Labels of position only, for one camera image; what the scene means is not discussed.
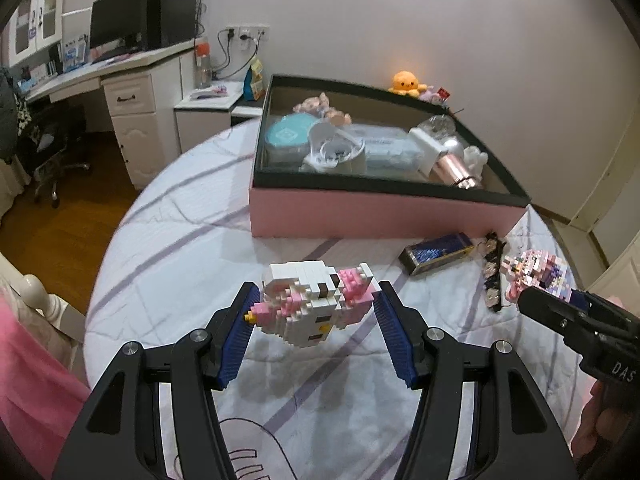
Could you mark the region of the person right hand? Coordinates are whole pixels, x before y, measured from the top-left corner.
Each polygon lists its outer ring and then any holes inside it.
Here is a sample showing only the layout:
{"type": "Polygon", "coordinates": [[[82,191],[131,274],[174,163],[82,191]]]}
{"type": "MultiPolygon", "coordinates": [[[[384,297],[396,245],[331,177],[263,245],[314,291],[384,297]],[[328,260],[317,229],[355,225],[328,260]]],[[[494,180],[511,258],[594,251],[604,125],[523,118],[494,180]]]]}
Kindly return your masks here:
{"type": "MultiPolygon", "coordinates": [[[[606,299],[625,309],[620,298],[606,299]]],[[[590,398],[570,442],[576,465],[582,469],[591,466],[602,454],[616,448],[625,439],[627,430],[639,432],[639,390],[631,391],[594,378],[590,398]]]]}

